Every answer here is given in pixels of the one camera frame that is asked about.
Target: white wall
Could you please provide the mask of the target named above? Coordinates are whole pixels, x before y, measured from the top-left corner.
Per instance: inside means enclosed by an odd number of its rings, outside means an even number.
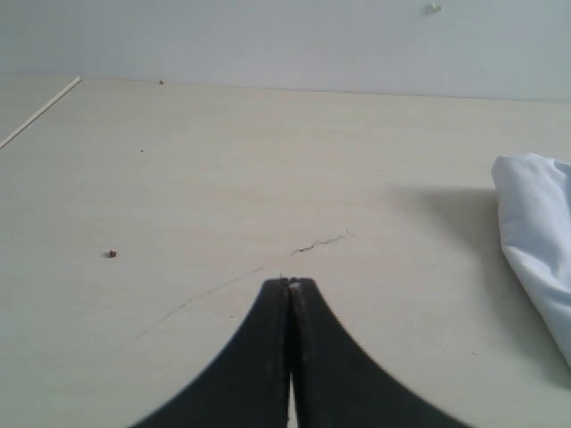
[[[571,1],[0,0],[0,71],[571,101]]]

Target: white cloth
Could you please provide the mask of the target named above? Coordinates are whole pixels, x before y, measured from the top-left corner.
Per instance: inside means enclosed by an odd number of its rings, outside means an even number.
[[[571,165],[501,156],[492,177],[501,248],[571,366]]]

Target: small debris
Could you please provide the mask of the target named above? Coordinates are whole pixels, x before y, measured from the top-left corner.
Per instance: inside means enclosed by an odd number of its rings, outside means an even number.
[[[443,10],[443,7],[440,4],[436,4],[436,3],[432,3],[430,4],[430,10],[432,11],[432,13],[438,13],[441,12]]]

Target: white fabric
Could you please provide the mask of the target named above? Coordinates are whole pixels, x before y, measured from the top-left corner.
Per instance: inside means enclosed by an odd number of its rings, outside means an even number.
[[[501,248],[571,366],[571,165],[501,156],[492,177]]]

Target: crack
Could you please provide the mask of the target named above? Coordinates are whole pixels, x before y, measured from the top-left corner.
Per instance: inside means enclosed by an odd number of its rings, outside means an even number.
[[[314,243],[307,245],[306,247],[297,248],[292,251],[290,256],[297,254],[298,252],[307,252],[313,250],[315,247],[319,247],[320,245],[329,245],[330,243],[336,243],[338,241],[342,241],[343,239],[353,238],[354,234],[349,232],[348,229],[345,229],[345,233],[342,235],[338,235],[334,238],[327,238],[325,241],[315,241]]]
[[[250,272],[247,272],[245,274],[243,274],[242,276],[237,276],[236,278],[233,278],[229,281],[226,281],[224,284],[220,284],[215,286],[214,288],[211,288],[208,292],[203,292],[202,294],[199,294],[196,297],[193,297],[187,301],[185,301],[183,304],[177,306],[176,308],[174,308],[172,311],[168,312],[164,317],[159,318],[158,320],[156,320],[154,323],[152,323],[151,325],[149,325],[148,327],[146,327],[145,330],[143,330],[141,333],[137,334],[131,341],[134,342],[138,339],[140,339],[141,337],[143,337],[145,334],[149,333],[151,330],[153,330],[157,325],[159,325],[160,323],[162,323],[163,321],[165,321],[167,318],[169,318],[170,316],[176,314],[177,312],[179,312],[181,309],[183,309],[185,306],[187,306],[188,304],[192,303],[193,301],[197,301],[202,299],[203,297],[208,296],[209,294],[212,294],[213,292],[217,292],[218,290],[221,290],[224,287],[227,287],[233,283],[237,283],[238,281],[243,280],[244,278],[246,278],[247,276],[250,276],[252,274],[255,274],[256,272],[260,272],[261,270],[264,269],[264,266],[260,266],[257,267],[253,270],[251,270]]]

